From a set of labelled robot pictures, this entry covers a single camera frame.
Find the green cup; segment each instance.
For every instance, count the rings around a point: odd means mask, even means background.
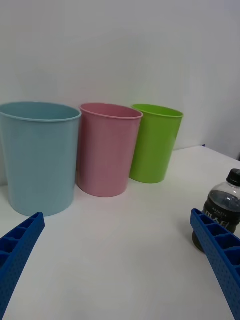
[[[130,178],[147,184],[164,180],[183,113],[163,106],[134,104],[143,113]]]

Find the plastic cup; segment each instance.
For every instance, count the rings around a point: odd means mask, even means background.
[[[86,103],[80,110],[77,184],[93,196],[120,195],[127,188],[143,114],[105,103]]]
[[[8,199],[20,214],[57,214],[74,198],[81,113],[66,105],[17,102],[0,106]]]
[[[143,113],[130,178],[147,184],[164,180],[183,113],[163,106],[134,104]]]

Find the pink cup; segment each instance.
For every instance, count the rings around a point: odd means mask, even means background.
[[[87,194],[114,197],[128,184],[143,114],[105,103],[81,105],[77,185]]]

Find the bottle label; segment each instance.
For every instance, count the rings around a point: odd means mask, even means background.
[[[236,231],[236,227],[240,223],[240,212],[223,209],[210,197],[207,198],[202,212],[232,233]]]

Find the cup rim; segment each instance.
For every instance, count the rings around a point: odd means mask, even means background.
[[[52,105],[52,106],[61,106],[61,107],[65,107],[66,109],[72,109],[75,110],[78,115],[76,116],[72,116],[69,118],[62,118],[62,119],[35,119],[35,118],[26,118],[26,117],[21,117],[21,116],[17,116],[17,115],[11,115],[11,114],[7,114],[5,112],[1,111],[1,108],[3,106],[7,106],[7,105],[17,105],[17,104],[46,104],[46,105]],[[81,117],[82,112],[79,111],[77,108],[73,108],[69,105],[63,104],[63,103],[53,103],[53,102],[45,102],[45,101],[16,101],[16,102],[8,102],[8,103],[3,103],[0,105],[0,115],[6,117],[6,118],[11,118],[11,119],[16,119],[16,120],[22,120],[22,121],[29,121],[29,122],[41,122],[41,123],[56,123],[56,122],[66,122],[66,121],[72,121],[72,120],[76,120],[78,118]]]
[[[176,112],[176,115],[170,115],[170,114],[168,115],[168,114],[161,114],[161,113],[146,111],[146,110],[142,110],[140,108],[135,108],[135,106],[160,107],[161,109],[174,111],[174,112]],[[158,117],[164,117],[164,118],[182,118],[182,117],[184,117],[184,114],[181,111],[178,111],[178,110],[175,110],[172,108],[168,108],[166,106],[157,105],[157,104],[135,103],[135,104],[132,104],[131,107],[135,110],[141,111],[144,114],[149,114],[149,115],[158,116]]]
[[[124,109],[131,109],[132,111],[135,111],[137,113],[136,113],[136,116],[116,116],[116,115],[100,114],[100,113],[93,112],[93,111],[90,111],[90,110],[87,110],[84,108],[84,107],[91,106],[91,105],[120,107],[120,108],[124,108]],[[110,118],[110,119],[137,120],[137,119],[141,119],[144,116],[144,114],[140,110],[136,110],[133,108],[129,108],[127,106],[123,106],[120,104],[113,104],[113,103],[89,102],[89,103],[84,103],[84,104],[80,105],[79,108],[82,112],[86,112],[87,114],[102,117],[102,118]]]

